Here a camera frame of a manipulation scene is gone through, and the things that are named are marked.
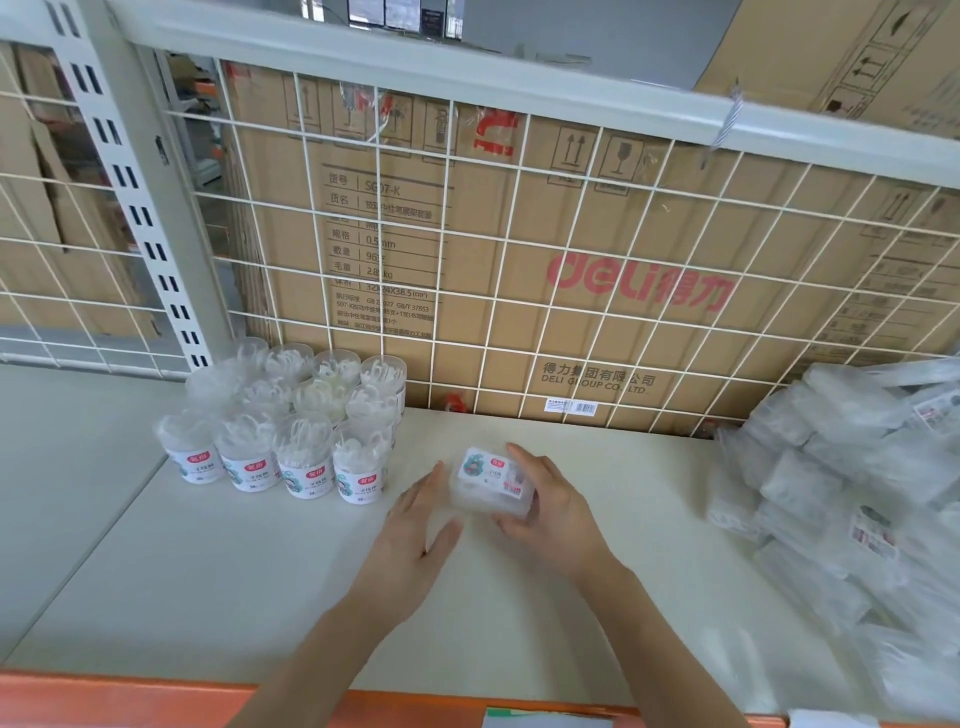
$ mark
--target white label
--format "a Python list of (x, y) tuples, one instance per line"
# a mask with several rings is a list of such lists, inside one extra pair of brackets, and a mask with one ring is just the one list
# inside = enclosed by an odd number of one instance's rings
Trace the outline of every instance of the white label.
[(212, 445), (191, 452), (172, 452), (167, 450), (170, 459), (180, 468), (180, 476), (188, 483), (203, 485), (219, 480), (227, 472), (224, 464)]
[(580, 415), (593, 417), (597, 413), (599, 402), (586, 400), (567, 400), (563, 397), (549, 397), (543, 406), (544, 412), (558, 412), (560, 414)]
[(244, 493), (259, 493), (280, 482), (280, 466), (272, 452), (252, 460), (232, 460), (225, 457), (224, 467), (230, 473), (230, 480), (236, 489)]
[(915, 404), (913, 411), (931, 431), (936, 432), (954, 409), (960, 407), (960, 389), (945, 392), (920, 404)]
[(337, 473), (337, 490), (347, 503), (373, 503), (383, 493), (386, 470), (373, 473)]
[(899, 550), (893, 524), (869, 505), (858, 505), (850, 519), (850, 537), (884, 561), (896, 561)]
[(320, 465), (310, 468), (291, 468), (280, 465), (287, 493), (293, 497), (309, 500), (325, 496), (333, 489), (333, 460), (329, 457)]
[(523, 473), (516, 463), (480, 448), (467, 450), (457, 477), (510, 497), (523, 495)]

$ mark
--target person's right hand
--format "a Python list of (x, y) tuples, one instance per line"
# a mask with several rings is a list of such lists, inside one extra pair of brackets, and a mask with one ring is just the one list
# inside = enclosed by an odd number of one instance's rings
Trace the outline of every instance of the person's right hand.
[(509, 443), (507, 451), (537, 489), (526, 520), (505, 513), (493, 520), (509, 538), (527, 546), (577, 586), (612, 559), (587, 500), (570, 485), (553, 461)]

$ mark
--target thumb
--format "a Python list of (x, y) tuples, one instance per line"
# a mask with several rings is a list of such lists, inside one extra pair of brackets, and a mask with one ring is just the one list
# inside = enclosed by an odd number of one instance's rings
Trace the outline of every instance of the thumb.
[(437, 538), (433, 540), (433, 545), (422, 559), (431, 580), (437, 578), (437, 574), (444, 567), (447, 558), (453, 552), (453, 548), (460, 541), (460, 534), (463, 532), (464, 522), (460, 519), (453, 519), (437, 534)]
[(524, 519), (507, 513), (494, 513), (493, 522), (507, 538), (525, 545), (530, 542), (530, 526)]

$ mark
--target person's left hand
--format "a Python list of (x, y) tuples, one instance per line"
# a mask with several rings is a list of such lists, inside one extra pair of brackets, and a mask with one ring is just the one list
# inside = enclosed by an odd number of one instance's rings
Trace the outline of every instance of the person's left hand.
[(426, 550), (426, 523), (445, 472), (438, 462), (396, 500), (348, 592), (384, 634), (419, 609), (464, 530), (462, 521), (449, 522)]

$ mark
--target forearm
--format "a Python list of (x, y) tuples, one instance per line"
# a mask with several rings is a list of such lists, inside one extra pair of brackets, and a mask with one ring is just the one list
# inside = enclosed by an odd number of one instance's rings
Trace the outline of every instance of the forearm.
[(389, 631), (348, 595), (320, 618), (228, 728), (322, 728)]
[(611, 555), (579, 586), (650, 728), (746, 726), (630, 570)]

